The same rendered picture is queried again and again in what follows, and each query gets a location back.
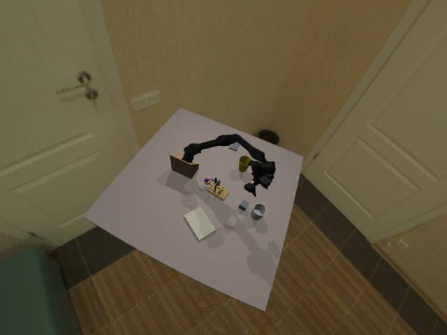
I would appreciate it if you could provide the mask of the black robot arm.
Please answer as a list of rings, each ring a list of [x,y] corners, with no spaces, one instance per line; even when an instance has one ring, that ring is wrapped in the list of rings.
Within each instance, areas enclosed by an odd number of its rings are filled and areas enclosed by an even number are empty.
[[[263,151],[253,147],[237,133],[232,135],[220,135],[215,140],[210,140],[200,144],[191,143],[184,148],[185,152],[182,157],[182,160],[186,161],[187,163],[192,163],[193,156],[201,153],[201,150],[203,149],[216,146],[229,146],[230,144],[234,144],[236,142],[241,144],[249,152],[249,154],[252,156],[253,159],[257,160],[257,161],[250,160],[247,165],[251,165],[252,172],[254,174],[260,174],[261,172],[264,173],[262,177],[259,176],[257,178],[257,184],[262,185],[263,188],[267,188],[272,182],[272,176],[271,175],[265,176],[265,173],[266,174],[275,173],[276,170],[275,162],[266,161],[265,154]],[[259,161],[262,163],[260,163]]]

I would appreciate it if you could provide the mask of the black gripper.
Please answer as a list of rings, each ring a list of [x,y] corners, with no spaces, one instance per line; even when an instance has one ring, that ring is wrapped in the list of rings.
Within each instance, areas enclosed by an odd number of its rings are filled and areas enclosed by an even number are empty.
[[[254,173],[251,173],[253,176],[254,176],[254,178],[253,178],[253,181],[254,181],[254,183],[253,184],[251,184],[251,183],[248,183],[248,184],[246,184],[246,185],[244,185],[244,189],[246,190],[246,191],[248,191],[248,192],[250,192],[250,193],[253,193],[253,195],[256,197],[256,187],[255,186],[257,186],[258,184],[257,184],[257,178],[260,176],[260,177],[262,177],[263,176],[263,172],[261,172],[260,174],[254,174]],[[266,174],[265,173],[265,176],[272,176],[272,178],[274,179],[274,175],[273,174]]]

